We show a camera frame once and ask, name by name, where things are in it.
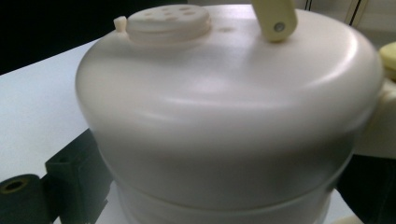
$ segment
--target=dark background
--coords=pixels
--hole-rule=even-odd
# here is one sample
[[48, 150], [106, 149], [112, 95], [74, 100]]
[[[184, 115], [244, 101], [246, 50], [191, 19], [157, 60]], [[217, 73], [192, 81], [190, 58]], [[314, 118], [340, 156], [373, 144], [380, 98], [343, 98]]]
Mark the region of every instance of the dark background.
[[187, 0], [0, 1], [0, 75], [83, 45], [114, 30], [113, 20]]

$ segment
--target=white table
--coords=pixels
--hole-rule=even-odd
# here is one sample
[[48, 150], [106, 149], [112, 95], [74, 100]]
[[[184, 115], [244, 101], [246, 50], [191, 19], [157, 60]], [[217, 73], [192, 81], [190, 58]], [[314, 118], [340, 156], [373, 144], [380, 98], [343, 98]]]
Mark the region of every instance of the white table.
[[[0, 181], [43, 176], [44, 162], [88, 129], [77, 104], [75, 74], [93, 43], [0, 76]], [[114, 185], [107, 199], [97, 224], [127, 224]], [[325, 223], [352, 214], [335, 191]]]

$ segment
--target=cream plastic tank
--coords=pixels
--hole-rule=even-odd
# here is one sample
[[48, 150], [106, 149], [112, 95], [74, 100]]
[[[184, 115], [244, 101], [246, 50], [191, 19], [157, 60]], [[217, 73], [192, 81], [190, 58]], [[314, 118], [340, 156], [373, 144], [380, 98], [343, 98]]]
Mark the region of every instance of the cream plastic tank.
[[156, 7], [118, 18], [87, 52], [78, 100], [127, 217], [322, 221], [382, 67], [355, 30], [297, 18], [271, 43], [251, 6]]

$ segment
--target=black roll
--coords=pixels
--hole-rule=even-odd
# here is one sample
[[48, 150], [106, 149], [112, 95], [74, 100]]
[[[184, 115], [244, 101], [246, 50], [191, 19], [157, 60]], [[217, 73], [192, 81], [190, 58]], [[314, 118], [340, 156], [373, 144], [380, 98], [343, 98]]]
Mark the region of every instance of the black roll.
[[37, 175], [19, 175], [0, 183], [0, 223], [50, 223], [46, 200]]

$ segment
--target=yellow object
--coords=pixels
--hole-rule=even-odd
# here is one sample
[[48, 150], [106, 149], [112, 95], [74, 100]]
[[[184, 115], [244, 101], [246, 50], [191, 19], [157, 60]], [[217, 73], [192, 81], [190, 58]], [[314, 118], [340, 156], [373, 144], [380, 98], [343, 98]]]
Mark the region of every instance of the yellow object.
[[269, 41], [282, 41], [294, 32], [297, 17], [291, 0], [252, 0], [251, 4]]
[[379, 50], [382, 63], [388, 69], [396, 71], [396, 42], [388, 44]]

